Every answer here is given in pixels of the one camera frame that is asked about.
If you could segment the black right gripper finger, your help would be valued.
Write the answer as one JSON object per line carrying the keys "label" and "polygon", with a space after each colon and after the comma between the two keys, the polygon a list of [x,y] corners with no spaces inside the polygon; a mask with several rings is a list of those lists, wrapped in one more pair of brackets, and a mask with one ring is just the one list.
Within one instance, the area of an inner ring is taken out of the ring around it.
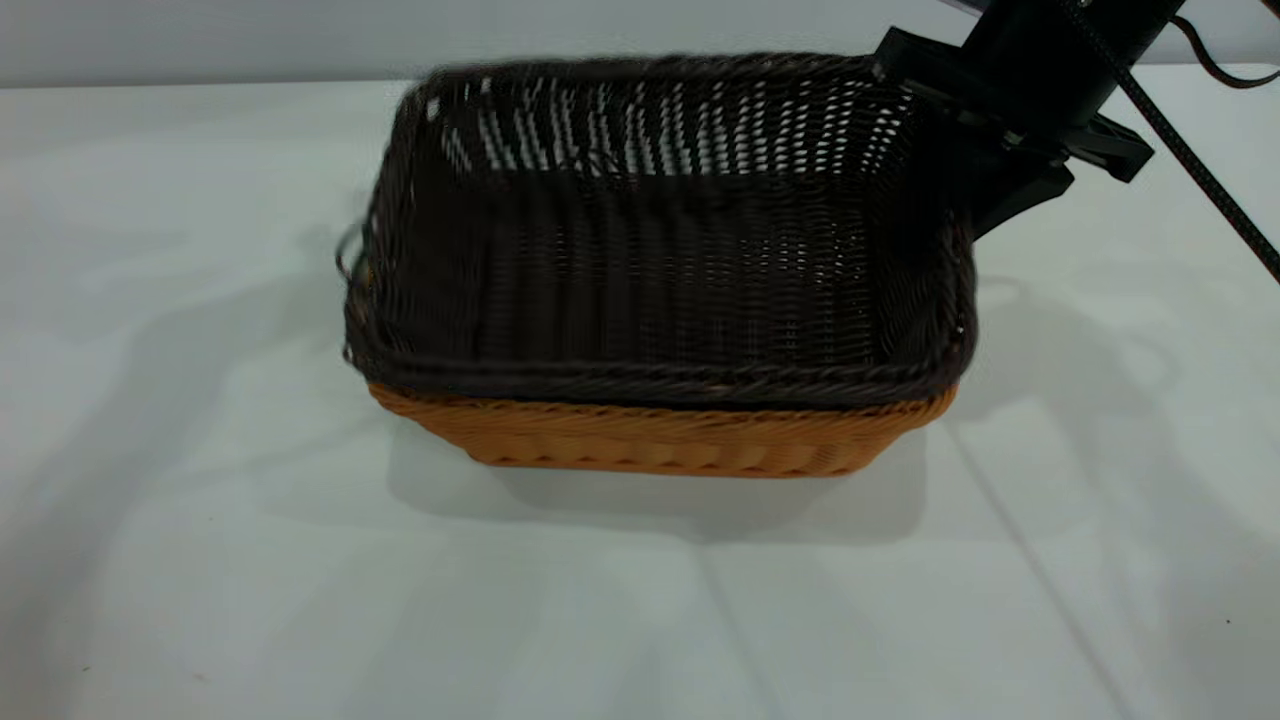
{"label": "black right gripper finger", "polygon": [[1064,143],[1015,135],[963,136],[963,197],[972,238],[1041,204],[1061,197],[1073,184]]}

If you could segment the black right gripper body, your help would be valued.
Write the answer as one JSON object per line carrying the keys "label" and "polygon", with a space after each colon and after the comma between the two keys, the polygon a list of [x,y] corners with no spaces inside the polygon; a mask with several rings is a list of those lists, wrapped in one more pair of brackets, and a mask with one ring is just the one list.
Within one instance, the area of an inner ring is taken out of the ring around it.
{"label": "black right gripper body", "polygon": [[964,44],[892,28],[876,74],[997,143],[1080,159],[1130,182],[1152,158],[1101,108],[1180,10],[1179,1],[983,1]]}

